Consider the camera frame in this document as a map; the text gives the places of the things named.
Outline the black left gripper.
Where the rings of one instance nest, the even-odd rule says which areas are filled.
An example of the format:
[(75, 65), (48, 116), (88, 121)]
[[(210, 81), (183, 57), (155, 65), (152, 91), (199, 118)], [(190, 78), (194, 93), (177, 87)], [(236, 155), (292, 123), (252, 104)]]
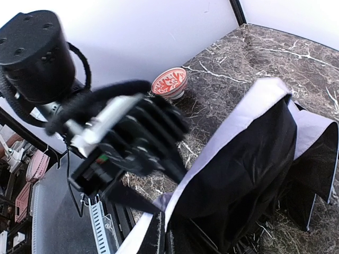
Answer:
[(186, 169), (176, 144), (189, 127), (184, 115), (160, 96), (145, 96), (100, 144), (103, 154), (91, 154), (69, 176), (80, 192), (92, 195), (121, 178), (125, 172), (144, 177), (161, 171), (179, 183)]

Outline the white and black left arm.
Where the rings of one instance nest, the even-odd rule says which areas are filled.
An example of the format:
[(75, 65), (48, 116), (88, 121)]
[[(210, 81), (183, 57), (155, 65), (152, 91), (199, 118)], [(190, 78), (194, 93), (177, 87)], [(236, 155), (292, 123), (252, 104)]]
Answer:
[(115, 189), (125, 173), (183, 179), (176, 145), (188, 126), (150, 89), (146, 80), (92, 89), (86, 58), (52, 11), (19, 13), (1, 27), (2, 96), (22, 120), (60, 134), (83, 159), (68, 181), (86, 195)]

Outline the lavender and black folding umbrella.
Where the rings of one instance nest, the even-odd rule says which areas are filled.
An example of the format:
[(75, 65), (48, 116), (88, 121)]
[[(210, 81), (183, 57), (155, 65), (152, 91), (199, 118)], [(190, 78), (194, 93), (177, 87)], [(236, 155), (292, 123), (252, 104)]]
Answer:
[(328, 200), (337, 159), (338, 123), (299, 108), (281, 79), (260, 78), (118, 253), (226, 253), (290, 182)]

